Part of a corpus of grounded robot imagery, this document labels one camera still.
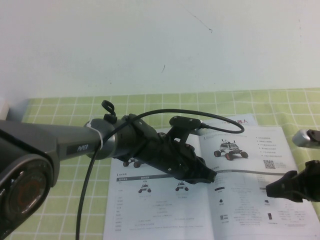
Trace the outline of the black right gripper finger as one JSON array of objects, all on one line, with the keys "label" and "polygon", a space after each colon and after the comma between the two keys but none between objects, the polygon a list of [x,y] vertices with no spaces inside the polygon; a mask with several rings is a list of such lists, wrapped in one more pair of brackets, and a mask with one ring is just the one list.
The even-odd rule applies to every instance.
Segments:
[{"label": "black right gripper finger", "polygon": [[271,183],[268,185],[268,196],[270,198],[287,199],[292,202],[303,202],[303,198],[295,193],[291,188],[287,188],[284,183]]},{"label": "black right gripper finger", "polygon": [[266,195],[270,198],[299,198],[299,184],[294,179],[297,175],[296,170],[288,171],[283,177],[265,187]]}]

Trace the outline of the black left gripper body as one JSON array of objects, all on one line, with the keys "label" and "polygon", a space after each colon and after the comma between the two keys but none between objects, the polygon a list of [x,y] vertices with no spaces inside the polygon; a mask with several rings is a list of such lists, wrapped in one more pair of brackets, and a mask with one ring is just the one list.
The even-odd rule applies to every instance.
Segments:
[{"label": "black left gripper body", "polygon": [[141,119],[131,121],[135,117],[130,114],[119,120],[120,126],[127,124],[119,130],[119,160],[135,159],[178,180],[200,183],[195,148],[187,144],[192,131],[200,127],[200,120],[178,116],[172,119],[172,128],[163,133]]}]

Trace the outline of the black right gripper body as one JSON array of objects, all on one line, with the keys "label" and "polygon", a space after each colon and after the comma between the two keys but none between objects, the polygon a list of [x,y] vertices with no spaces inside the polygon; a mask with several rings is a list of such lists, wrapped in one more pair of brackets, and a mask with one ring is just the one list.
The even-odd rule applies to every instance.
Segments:
[{"label": "black right gripper body", "polygon": [[320,161],[305,163],[305,169],[298,175],[299,192],[303,199],[320,202]]}]

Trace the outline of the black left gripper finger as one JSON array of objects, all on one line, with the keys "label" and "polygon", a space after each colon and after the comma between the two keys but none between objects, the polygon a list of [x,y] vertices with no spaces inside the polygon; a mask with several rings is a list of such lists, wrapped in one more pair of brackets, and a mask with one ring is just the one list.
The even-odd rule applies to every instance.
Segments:
[{"label": "black left gripper finger", "polygon": [[205,160],[200,157],[200,156],[197,156],[197,160],[198,160],[198,168],[199,168],[199,171],[201,173],[211,173],[212,172],[212,169],[210,169],[207,165],[206,165],[206,162]]},{"label": "black left gripper finger", "polygon": [[200,173],[200,183],[205,183],[205,184],[211,184],[215,181],[217,176],[217,172],[208,168],[208,167],[204,167],[201,170]]}]

